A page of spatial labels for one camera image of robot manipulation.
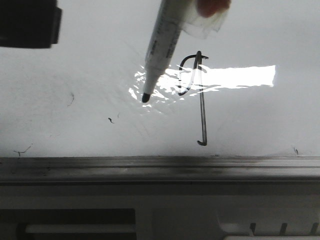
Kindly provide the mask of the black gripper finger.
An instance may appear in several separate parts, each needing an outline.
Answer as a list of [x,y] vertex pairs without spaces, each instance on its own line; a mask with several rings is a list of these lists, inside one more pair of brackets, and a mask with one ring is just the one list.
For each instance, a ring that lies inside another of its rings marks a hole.
[[1,0],[0,46],[51,48],[59,42],[62,12],[57,0]]

